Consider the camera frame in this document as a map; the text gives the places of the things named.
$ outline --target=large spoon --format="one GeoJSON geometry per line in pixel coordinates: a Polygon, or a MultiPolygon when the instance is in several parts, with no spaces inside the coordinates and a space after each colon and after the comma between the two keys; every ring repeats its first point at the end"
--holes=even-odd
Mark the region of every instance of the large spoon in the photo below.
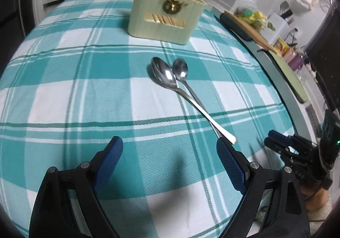
{"type": "MultiPolygon", "coordinates": [[[[207,111],[206,108],[203,106],[202,102],[200,101],[200,99],[197,97],[195,92],[193,92],[193,90],[187,83],[188,66],[185,60],[181,58],[175,59],[175,61],[172,64],[172,71],[176,79],[180,81],[189,90],[190,94],[193,96],[197,104],[199,104],[205,111],[207,111]]],[[[220,131],[217,128],[215,128],[211,122],[209,123],[212,126],[214,132],[216,133],[217,137],[221,137],[222,134],[220,133],[220,131]]]]}
{"type": "Polygon", "coordinates": [[[198,111],[201,112],[205,116],[205,118],[212,123],[217,130],[221,132],[223,136],[225,136],[232,144],[235,144],[237,139],[231,133],[227,132],[224,128],[222,128],[211,116],[199,105],[193,98],[191,98],[183,89],[179,88],[176,83],[175,76],[173,75],[171,67],[164,62],[162,59],[158,57],[153,57],[151,60],[152,72],[155,77],[159,80],[159,82],[165,88],[171,89],[177,92],[179,95],[184,97],[187,101],[189,101],[193,106],[195,106],[198,111]]]}

